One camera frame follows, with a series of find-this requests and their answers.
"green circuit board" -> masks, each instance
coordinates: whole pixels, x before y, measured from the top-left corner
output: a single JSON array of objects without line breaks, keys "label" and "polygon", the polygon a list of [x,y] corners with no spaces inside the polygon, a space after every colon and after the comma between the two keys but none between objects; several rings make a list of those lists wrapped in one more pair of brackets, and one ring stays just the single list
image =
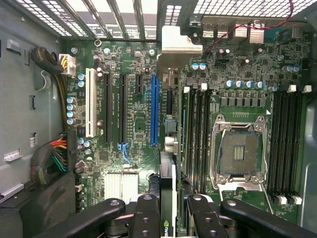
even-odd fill
[{"label": "green circuit board", "polygon": [[[114,181],[113,186],[121,186],[121,196],[124,185],[122,181],[132,178],[137,184],[129,183],[131,187],[137,188],[137,193],[148,192],[148,176],[159,172],[159,153],[164,149],[164,120],[166,114],[166,88],[160,82],[159,91],[159,135],[158,145],[150,145],[151,131],[151,74],[156,72],[156,59],[159,54],[159,45],[143,43],[106,43],[103,42],[100,47],[94,46],[93,42],[70,42],[67,43],[67,54],[70,49],[76,47],[78,54],[76,57],[76,72],[85,73],[86,68],[94,67],[96,62],[93,55],[98,55],[101,61],[105,63],[105,72],[112,75],[112,140],[111,143],[105,143],[103,128],[98,127],[97,136],[92,138],[91,154],[86,155],[85,149],[79,150],[78,161],[83,160],[86,164],[85,170],[80,176],[83,179],[83,203],[84,208],[93,206],[107,198],[107,187],[110,184],[107,181]],[[217,115],[224,115],[226,121],[248,122],[255,121],[258,116],[264,116],[268,127],[267,156],[269,156],[269,138],[271,133],[271,117],[273,111],[273,94],[269,92],[270,86],[283,87],[284,83],[305,84],[308,79],[308,72],[301,70],[299,73],[284,72],[283,66],[287,64],[296,64],[301,66],[302,58],[307,58],[310,52],[310,42],[307,40],[296,41],[290,44],[280,45],[277,42],[265,43],[261,46],[264,54],[253,55],[255,48],[248,46],[238,46],[222,43],[214,47],[210,53],[205,53],[200,57],[193,57],[179,73],[178,89],[173,89],[174,111],[173,116],[179,123],[183,123],[183,115],[179,112],[187,110],[187,96],[178,100],[178,95],[183,95],[185,86],[192,86],[192,83],[207,83],[211,89],[210,101],[210,128],[212,127]],[[104,49],[110,49],[109,54],[104,53]],[[228,61],[216,65],[216,52],[220,49],[230,49]],[[156,54],[151,56],[149,50],[154,49]],[[241,59],[247,57],[251,63],[241,66]],[[194,63],[205,63],[206,70],[192,70]],[[131,163],[127,163],[118,149],[119,142],[119,75],[126,74],[128,78],[128,96],[127,96],[127,142],[129,143],[128,157]],[[144,91],[142,95],[135,94],[135,75],[143,75]],[[243,83],[251,81],[252,83],[263,82],[261,89],[234,89],[225,87],[226,81],[233,82],[241,80]],[[105,118],[103,110],[104,82],[97,82],[97,120]],[[70,126],[72,129],[85,126],[85,90],[78,87],[77,78],[68,78],[68,96],[77,99],[76,105],[76,123]],[[179,141],[186,142],[178,133]],[[185,153],[177,156],[178,161],[182,161],[183,168],[186,167]],[[219,191],[211,186],[210,177],[206,176],[206,194],[211,196],[216,204],[220,203]],[[268,211],[267,200],[263,192],[258,191],[224,191],[224,199],[238,198]],[[296,205],[276,205],[272,204],[274,213],[290,222],[295,223],[297,218]]]}]

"black ram slot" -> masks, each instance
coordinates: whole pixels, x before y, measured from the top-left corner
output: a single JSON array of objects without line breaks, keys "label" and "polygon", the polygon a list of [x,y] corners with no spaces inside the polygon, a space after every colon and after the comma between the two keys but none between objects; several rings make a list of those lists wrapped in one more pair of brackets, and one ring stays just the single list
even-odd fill
[{"label": "black ram slot", "polygon": [[119,88],[119,143],[127,142],[128,127],[128,78],[125,74],[120,74]]},{"label": "black ram slot", "polygon": [[173,91],[167,91],[167,101],[166,101],[166,114],[172,115],[173,113]]},{"label": "black ram slot", "polygon": [[135,76],[135,93],[143,94],[143,76],[140,74]]},{"label": "black ram slot", "polygon": [[300,146],[302,93],[274,93],[267,190],[271,196],[295,190]]},{"label": "black ram slot", "polygon": [[191,183],[193,183],[193,141],[194,141],[194,110],[195,110],[195,95],[196,90],[191,90],[189,96],[189,105],[188,105],[188,133],[186,138],[186,144],[188,145],[187,149],[187,175],[190,178]]},{"label": "black ram slot", "polygon": [[194,183],[193,188],[196,193],[200,191],[199,184],[199,168],[201,164],[200,151],[201,151],[201,135],[202,135],[202,110],[203,110],[203,95],[201,91],[197,92],[197,104],[196,104],[196,119],[195,119],[195,141],[194,141]]},{"label": "black ram slot", "polygon": [[204,194],[206,191],[206,177],[207,177],[207,164],[209,161],[208,158],[208,138],[209,138],[209,128],[210,128],[210,93],[206,92],[205,94],[205,102],[204,102],[204,124],[203,124],[203,144],[202,144],[202,173],[200,175],[201,178],[201,188],[200,193]]},{"label": "black ram slot", "polygon": [[109,73],[104,73],[104,136],[105,143],[112,141],[112,77]]}]

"screw hole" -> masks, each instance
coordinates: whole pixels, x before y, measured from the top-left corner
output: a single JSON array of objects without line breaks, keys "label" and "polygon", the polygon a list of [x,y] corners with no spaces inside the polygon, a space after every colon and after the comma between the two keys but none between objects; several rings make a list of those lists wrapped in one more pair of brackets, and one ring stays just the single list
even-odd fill
[{"label": "screw hole", "polygon": [[215,230],[210,231],[210,234],[212,237],[216,237],[217,236],[217,232]]},{"label": "screw hole", "polygon": [[147,237],[147,236],[149,236],[149,231],[146,231],[146,230],[142,231],[142,234],[143,234],[144,237]]}]

